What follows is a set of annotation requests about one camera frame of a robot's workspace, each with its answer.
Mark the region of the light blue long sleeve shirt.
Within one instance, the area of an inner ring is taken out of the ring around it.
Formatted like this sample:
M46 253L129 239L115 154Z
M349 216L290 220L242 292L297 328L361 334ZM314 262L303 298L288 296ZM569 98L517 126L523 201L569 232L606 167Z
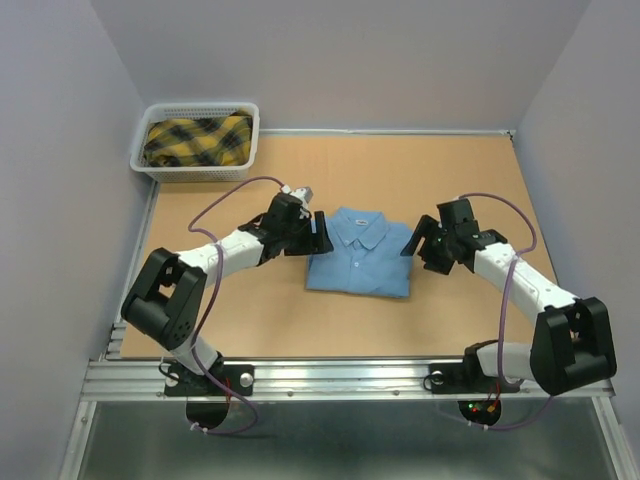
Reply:
M401 254L412 230L376 211L341 207L326 219L333 250L308 260L306 288L404 299L413 260Z

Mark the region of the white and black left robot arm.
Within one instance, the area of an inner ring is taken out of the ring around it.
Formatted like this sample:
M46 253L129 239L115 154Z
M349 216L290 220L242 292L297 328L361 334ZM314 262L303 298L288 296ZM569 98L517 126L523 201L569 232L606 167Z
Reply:
M173 355L183 371L173 377L199 393L230 392L222 355L199 337L196 321L205 290L239 271L280 256L329 253L333 245L324 213L309 210L309 187L281 188L266 212L220 240L173 253L158 248L147 257L121 306L121 317Z

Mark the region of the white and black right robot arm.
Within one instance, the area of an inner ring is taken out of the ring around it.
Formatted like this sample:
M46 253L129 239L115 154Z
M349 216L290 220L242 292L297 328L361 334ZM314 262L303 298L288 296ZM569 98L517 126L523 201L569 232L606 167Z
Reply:
M469 195L424 215L404 247L426 270L447 275L460 264L502 294L495 340L467 347L449 370L430 376L437 391L518 391L535 382L550 396L614 377L618 370L609 312L596 297L581 298L527 263L495 229L483 230Z

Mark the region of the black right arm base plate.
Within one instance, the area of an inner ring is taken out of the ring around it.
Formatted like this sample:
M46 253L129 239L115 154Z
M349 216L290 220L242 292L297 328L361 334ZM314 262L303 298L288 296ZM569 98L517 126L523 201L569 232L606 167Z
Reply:
M479 400L458 401L461 415L472 424L492 427L502 413L501 396L518 393L520 386L508 386L497 377L486 376L472 362L435 362L423 378L423 388L436 395L479 394Z

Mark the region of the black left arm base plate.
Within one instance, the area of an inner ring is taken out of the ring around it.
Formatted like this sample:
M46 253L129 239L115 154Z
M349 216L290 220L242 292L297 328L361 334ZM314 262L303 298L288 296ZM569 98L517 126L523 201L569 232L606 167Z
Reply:
M175 361L158 366L164 377L163 395L185 400L185 416L192 430L205 434L236 434L257 420L253 395L255 367L214 364L208 375L197 375Z

